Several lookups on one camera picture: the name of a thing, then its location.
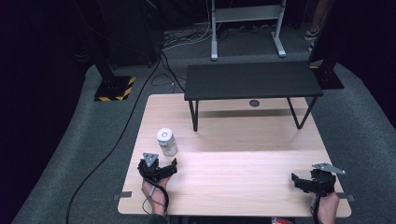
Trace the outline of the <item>person's right hand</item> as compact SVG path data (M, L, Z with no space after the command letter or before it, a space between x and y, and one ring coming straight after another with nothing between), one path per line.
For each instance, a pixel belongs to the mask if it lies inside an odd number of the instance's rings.
M318 197L316 193L310 193L311 211L315 224L335 224L336 213L340 199L335 192L329 193L326 197Z

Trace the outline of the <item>white plastic bottle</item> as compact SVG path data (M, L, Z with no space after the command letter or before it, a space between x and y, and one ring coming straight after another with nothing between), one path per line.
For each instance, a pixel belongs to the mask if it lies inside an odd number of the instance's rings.
M173 157L177 154L177 143L171 129L161 128L157 132L157 141L164 156Z

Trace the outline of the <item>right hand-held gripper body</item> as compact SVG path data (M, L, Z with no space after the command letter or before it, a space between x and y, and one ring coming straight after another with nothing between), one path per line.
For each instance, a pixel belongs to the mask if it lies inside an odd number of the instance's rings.
M313 192L320 197L326 197L334 192L334 185L337 175L345 175L346 171L337 168L327 162L315 163L312 165L313 170L310 172L313 185Z

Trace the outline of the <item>white metal desk frame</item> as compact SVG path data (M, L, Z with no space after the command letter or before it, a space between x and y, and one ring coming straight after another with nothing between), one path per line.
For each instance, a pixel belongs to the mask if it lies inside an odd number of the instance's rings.
M217 8L216 0L211 0L210 3L210 22L212 29L210 59L212 61L216 61L219 58L217 24L224 22L276 20L276 29L271 33L271 36L276 46L278 56L284 58L287 55L279 38L287 0L280 0L280 3L277 5L254 7Z

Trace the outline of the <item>grey table edge bracket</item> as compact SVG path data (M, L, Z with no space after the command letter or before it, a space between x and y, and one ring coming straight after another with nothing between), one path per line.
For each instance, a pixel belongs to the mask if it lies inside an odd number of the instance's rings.
M347 194L345 192L338 192L337 195L340 199L346 199L350 203L355 202L355 197L351 194Z
M113 201L119 201L122 198L131 198L132 192L131 191L122 191L119 194L115 194L113 196Z

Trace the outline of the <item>black low shelf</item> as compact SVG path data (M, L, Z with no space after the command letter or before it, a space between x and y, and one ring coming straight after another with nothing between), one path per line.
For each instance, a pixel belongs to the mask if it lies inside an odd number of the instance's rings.
M323 90L305 61L190 65L184 99L189 103L192 128L198 130L199 103L203 100L310 97Z

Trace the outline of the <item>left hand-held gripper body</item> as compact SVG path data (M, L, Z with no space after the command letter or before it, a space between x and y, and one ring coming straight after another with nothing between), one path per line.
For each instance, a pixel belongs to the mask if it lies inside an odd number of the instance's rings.
M149 183L158 183L163 180L163 171L159 167L159 155L144 153L137 166L139 174Z

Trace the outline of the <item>striped black stand base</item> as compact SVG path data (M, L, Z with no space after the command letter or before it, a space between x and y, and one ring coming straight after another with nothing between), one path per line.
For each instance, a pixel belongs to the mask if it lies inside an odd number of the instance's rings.
M113 77L110 80L103 80L94 95L94 100L102 102L126 100L134 82L134 77Z

